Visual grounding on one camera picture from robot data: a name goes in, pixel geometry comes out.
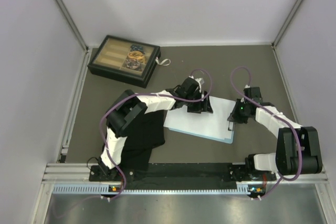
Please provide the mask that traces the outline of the white paper sheet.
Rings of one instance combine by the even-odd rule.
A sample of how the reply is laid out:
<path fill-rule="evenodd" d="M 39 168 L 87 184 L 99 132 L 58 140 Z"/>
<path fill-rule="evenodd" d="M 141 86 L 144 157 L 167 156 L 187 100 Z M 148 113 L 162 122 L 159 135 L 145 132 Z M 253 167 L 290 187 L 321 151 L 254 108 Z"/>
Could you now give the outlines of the white paper sheet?
<path fill-rule="evenodd" d="M 168 111 L 164 127 L 171 131 L 207 138 L 231 144 L 234 138 L 234 124 L 227 119 L 235 101 L 210 96 L 213 113 L 188 113 L 187 107 Z"/>

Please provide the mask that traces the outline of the light blue clipboard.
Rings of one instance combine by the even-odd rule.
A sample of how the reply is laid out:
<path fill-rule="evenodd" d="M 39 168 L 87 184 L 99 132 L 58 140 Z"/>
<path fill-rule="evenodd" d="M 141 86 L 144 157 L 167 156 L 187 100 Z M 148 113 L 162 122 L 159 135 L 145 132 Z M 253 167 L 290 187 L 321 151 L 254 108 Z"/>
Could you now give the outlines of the light blue clipboard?
<path fill-rule="evenodd" d="M 164 126 L 171 131 L 180 132 L 192 136 L 206 138 L 226 144 L 231 144 L 234 138 L 233 126 L 227 121 L 184 121 L 173 122 L 165 120 Z"/>

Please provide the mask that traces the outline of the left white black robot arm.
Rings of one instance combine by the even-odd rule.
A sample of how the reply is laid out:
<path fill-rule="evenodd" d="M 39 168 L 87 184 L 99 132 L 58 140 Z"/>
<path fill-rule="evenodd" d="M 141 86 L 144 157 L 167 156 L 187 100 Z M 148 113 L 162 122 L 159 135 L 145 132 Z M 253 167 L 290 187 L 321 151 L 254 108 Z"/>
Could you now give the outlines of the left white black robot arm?
<path fill-rule="evenodd" d="M 213 113 L 209 93 L 202 91 L 203 83 L 203 78 L 189 76 L 181 85 L 157 93 L 123 92 L 99 123 L 104 149 L 96 167 L 102 176 L 107 180 L 116 179 L 118 174 L 124 176 L 119 165 L 125 142 L 132 134 L 140 135 L 140 124 L 146 114 L 183 106 L 187 106 L 188 113 Z"/>

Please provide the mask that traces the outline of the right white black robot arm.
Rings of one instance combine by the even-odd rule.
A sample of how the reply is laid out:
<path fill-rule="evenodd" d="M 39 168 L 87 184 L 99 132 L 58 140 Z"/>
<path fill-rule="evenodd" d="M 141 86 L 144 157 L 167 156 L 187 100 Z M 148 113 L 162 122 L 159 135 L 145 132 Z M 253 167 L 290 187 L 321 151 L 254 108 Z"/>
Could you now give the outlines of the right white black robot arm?
<path fill-rule="evenodd" d="M 255 120 L 272 133 L 276 151 L 269 154 L 250 154 L 245 158 L 245 174 L 252 180 L 267 172 L 282 176 L 318 174 L 322 172 L 322 157 L 318 131 L 288 119 L 269 102 L 264 102 L 259 87 L 245 86 L 244 95 L 237 99 L 228 117 L 229 122 L 246 124 Z"/>

